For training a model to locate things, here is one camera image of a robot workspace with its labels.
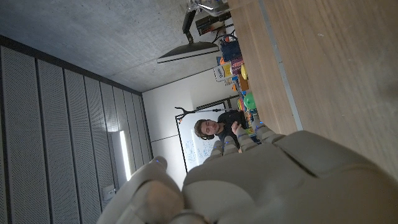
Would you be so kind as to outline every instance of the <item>green object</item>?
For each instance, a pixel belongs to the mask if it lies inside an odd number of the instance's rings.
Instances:
[[[244,97],[243,102],[244,102],[244,106],[245,106],[247,109],[250,109],[250,110],[256,109],[256,102],[254,102],[253,93],[248,93],[248,94]]]

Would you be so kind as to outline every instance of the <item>gray acoustic panel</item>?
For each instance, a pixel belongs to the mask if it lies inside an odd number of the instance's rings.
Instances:
[[[130,137],[132,143],[132,151],[134,153],[134,161],[136,162],[136,169],[144,165],[141,152],[141,144],[139,141],[138,127],[136,120],[136,112],[134,110],[134,103],[132,102],[131,93],[123,91],[124,102],[126,104],[127,119],[129,121]]]
[[[141,96],[139,97],[139,101],[141,103],[142,117],[144,118],[145,136],[146,136],[146,139],[147,139],[149,159],[153,160],[154,156],[152,155],[152,146],[150,144],[150,139],[149,139],[148,125],[147,125],[147,122],[146,122],[146,114],[145,114],[145,108],[144,108],[144,100],[142,99]]]
[[[141,142],[142,157],[144,158],[144,163],[148,164],[150,162],[149,148],[144,125],[144,117],[141,110],[141,102],[139,100],[139,97],[135,94],[132,94],[132,101],[134,102],[134,109],[136,111],[138,135]]]
[[[102,102],[104,106],[105,125],[108,131],[108,146],[111,154],[111,162],[113,168],[114,186],[119,190],[118,173],[116,170],[116,160],[114,158],[112,132],[119,131],[118,117],[116,116],[116,107],[114,105],[113,88],[111,85],[100,83]]]
[[[96,168],[98,173],[98,183],[100,192],[109,185],[113,185],[113,173],[111,165],[111,156],[109,154],[108,137],[106,134],[106,125],[104,117],[104,108],[102,105],[100,83],[92,78],[85,77],[86,95],[88,103],[88,112],[90,115],[91,134],[93,137],[93,147],[96,159]],[[104,200],[102,206],[105,208],[109,200]]]
[[[6,177],[4,175],[4,156],[2,147],[2,117],[0,117],[0,223],[7,223],[7,198],[6,198]]]
[[[81,222],[96,223],[101,215],[83,76],[65,70],[66,91],[75,157]]]
[[[62,68],[37,65],[53,222],[80,223]]]
[[[129,123],[126,114],[126,105],[124,104],[123,90],[113,87],[114,102],[116,105],[116,113],[118,115],[119,130],[124,131],[126,135],[127,153],[129,155],[131,173],[136,171],[136,164],[134,162],[134,154],[132,153],[132,144],[129,130]]]
[[[50,223],[34,58],[1,47],[13,223]]]

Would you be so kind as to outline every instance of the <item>white wall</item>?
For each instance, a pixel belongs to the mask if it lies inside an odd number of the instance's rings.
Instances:
[[[178,135],[175,116],[179,106],[194,110],[197,106],[237,95],[232,86],[216,82],[213,70],[205,71],[142,94],[151,141]]]
[[[182,186],[186,173],[175,123],[175,116],[181,114],[182,111],[174,107],[179,106],[186,110],[194,110],[197,106],[234,95],[237,95],[237,93],[232,90],[231,85],[225,86],[224,82],[216,82],[213,70],[184,78],[142,94],[152,151],[154,156],[164,156],[171,159],[168,161],[170,168],[167,169],[167,172],[178,185]]]

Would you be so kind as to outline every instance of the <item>black shirt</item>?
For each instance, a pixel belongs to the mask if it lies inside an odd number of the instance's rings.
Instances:
[[[216,134],[220,141],[224,143],[225,137],[226,136],[231,136],[236,144],[236,147],[239,148],[240,145],[238,143],[238,138],[236,135],[232,132],[232,124],[237,121],[238,125],[242,124],[242,128],[246,129],[246,118],[244,117],[243,111],[237,111],[237,110],[232,110],[229,112],[225,112],[221,114],[218,117],[218,122],[219,123],[224,123],[224,130],[220,132],[219,134]]]

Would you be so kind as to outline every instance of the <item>fluorescent light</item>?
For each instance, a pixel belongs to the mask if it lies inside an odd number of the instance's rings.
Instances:
[[[126,136],[124,131],[112,133],[113,152],[118,173],[118,182],[121,187],[131,178],[129,154],[127,152]]]
[[[130,169],[129,155],[127,154],[127,144],[126,144],[126,137],[124,135],[124,131],[120,132],[120,142],[122,146],[124,170],[126,171],[127,181],[129,181],[131,178],[131,169]]]

